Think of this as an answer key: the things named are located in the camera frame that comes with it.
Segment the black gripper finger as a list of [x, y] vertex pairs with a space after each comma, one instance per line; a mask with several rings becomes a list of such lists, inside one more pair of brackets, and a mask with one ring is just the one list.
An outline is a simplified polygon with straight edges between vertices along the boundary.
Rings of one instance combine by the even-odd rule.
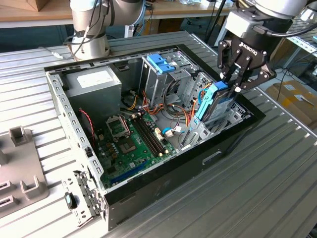
[[276, 73], [266, 63], [262, 65], [256, 65], [255, 69], [259, 69], [259, 73], [255, 80], [249, 81], [250, 75], [252, 74], [252, 61], [244, 61], [240, 65], [237, 79], [233, 82], [232, 87], [229, 91], [229, 98], [236, 97], [241, 91], [252, 89], [260, 84], [267, 82], [270, 79], [276, 77]]
[[232, 40], [220, 40], [218, 43], [217, 67], [221, 70], [221, 79], [228, 83], [235, 70], [231, 55]]

